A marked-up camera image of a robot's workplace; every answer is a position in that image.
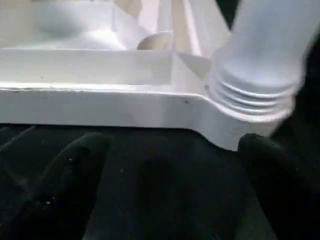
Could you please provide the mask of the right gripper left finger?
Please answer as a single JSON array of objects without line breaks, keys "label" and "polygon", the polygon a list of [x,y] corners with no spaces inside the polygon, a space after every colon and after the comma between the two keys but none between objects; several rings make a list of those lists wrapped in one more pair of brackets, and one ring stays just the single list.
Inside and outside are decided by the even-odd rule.
[{"label": "right gripper left finger", "polygon": [[82,239],[110,145],[106,134],[84,134],[51,159],[31,183],[20,182],[1,163],[1,239]]}]

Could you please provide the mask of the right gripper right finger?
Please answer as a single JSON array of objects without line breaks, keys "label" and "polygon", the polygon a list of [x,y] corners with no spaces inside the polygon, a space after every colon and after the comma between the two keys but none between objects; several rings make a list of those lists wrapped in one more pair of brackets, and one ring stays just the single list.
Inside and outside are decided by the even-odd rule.
[{"label": "right gripper right finger", "polygon": [[320,165],[255,133],[240,138],[237,156],[276,237],[318,240]]}]

